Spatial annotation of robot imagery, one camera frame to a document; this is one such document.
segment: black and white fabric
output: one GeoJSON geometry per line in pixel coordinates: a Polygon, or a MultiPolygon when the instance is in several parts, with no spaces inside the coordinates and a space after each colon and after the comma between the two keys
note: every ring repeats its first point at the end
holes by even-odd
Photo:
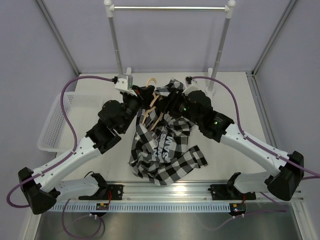
{"type": "MultiPolygon", "coordinates": [[[[172,79],[168,85],[158,87],[154,92],[168,96],[176,89],[183,90],[184,85],[172,79]]],[[[198,146],[188,149],[188,138],[194,126],[192,122],[184,117],[172,118],[164,114],[155,129],[149,131],[160,112],[157,109],[152,111],[142,124],[144,114],[144,109],[137,114],[129,161],[134,175],[156,185],[169,185],[193,169],[208,165],[198,146]]]]}

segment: plaid shirt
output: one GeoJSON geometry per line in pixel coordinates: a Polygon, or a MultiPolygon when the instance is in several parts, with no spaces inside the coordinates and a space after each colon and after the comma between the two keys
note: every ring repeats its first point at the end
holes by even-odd
{"type": "MultiPolygon", "coordinates": [[[[157,95],[168,96],[175,89],[183,90],[184,85],[172,79],[164,87],[158,87],[157,95]]],[[[188,149],[188,138],[194,124],[184,117],[172,118],[164,114],[163,119],[153,131],[149,131],[158,119],[160,112],[152,111],[142,124],[145,110],[137,114],[129,165],[137,177],[147,179],[156,185],[169,185],[194,168],[207,166],[208,163],[198,148],[188,149]]]]}

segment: vertical pole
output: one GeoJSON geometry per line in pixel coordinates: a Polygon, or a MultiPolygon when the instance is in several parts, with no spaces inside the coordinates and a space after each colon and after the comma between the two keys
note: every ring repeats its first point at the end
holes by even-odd
{"type": "MultiPolygon", "coordinates": [[[[218,67],[219,67],[219,63],[220,63],[220,59],[221,59],[221,55],[222,55],[222,50],[224,48],[230,19],[232,17],[232,13],[233,13],[235,5],[236,5],[236,2],[234,0],[229,0],[226,5],[226,7],[229,8],[229,11],[225,15],[225,20],[224,20],[224,24],[223,24],[222,33],[221,33],[220,43],[219,43],[218,51],[215,56],[215,62],[214,62],[211,78],[215,78],[217,75],[217,72],[218,72],[218,67]]],[[[207,91],[212,92],[213,89],[214,89],[214,82],[210,81],[209,86],[207,87],[207,91]]]]}
{"type": "Polygon", "coordinates": [[[114,53],[116,58],[116,66],[118,68],[119,74],[124,74],[124,69],[122,67],[122,62],[120,58],[120,51],[118,46],[118,40],[116,35],[116,28],[115,28],[115,22],[114,22],[114,14],[112,12],[113,4],[111,0],[104,0],[106,15],[109,20],[110,30],[111,30],[111,36],[112,36],[112,42],[114,47],[114,53]]]}

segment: gray wall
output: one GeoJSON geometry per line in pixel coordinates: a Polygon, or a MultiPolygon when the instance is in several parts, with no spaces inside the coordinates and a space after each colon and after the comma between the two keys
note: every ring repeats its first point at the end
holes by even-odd
{"type": "MultiPolygon", "coordinates": [[[[116,72],[103,0],[45,0],[80,71],[116,72]]],[[[228,0],[114,0],[118,6],[224,6],[228,0]]],[[[254,67],[289,0],[236,0],[221,71],[254,67]]],[[[134,72],[206,71],[214,65],[223,12],[116,12],[123,66],[134,72]]]]}
{"type": "MultiPolygon", "coordinates": [[[[1,1],[0,23],[0,232],[20,240],[27,211],[7,205],[6,195],[20,169],[54,157],[36,143],[54,98],[74,75],[34,1],[1,1]]],[[[12,200],[26,204],[20,190],[12,200]]]]}
{"type": "MultiPolygon", "coordinates": [[[[298,2],[257,81],[280,147],[304,155],[305,167],[320,173],[320,4],[298,2]]],[[[302,189],[320,238],[320,182],[302,189]]]]}

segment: plastic basket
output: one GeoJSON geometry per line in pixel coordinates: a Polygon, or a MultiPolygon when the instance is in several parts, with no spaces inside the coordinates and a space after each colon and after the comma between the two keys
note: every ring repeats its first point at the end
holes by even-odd
{"type": "MultiPolygon", "coordinates": [[[[99,95],[73,91],[64,93],[64,110],[78,140],[98,122],[98,112],[102,105],[103,98],[99,95]]],[[[74,137],[62,114],[59,94],[45,121],[37,147],[43,151],[63,153],[73,146],[74,137]]]]}

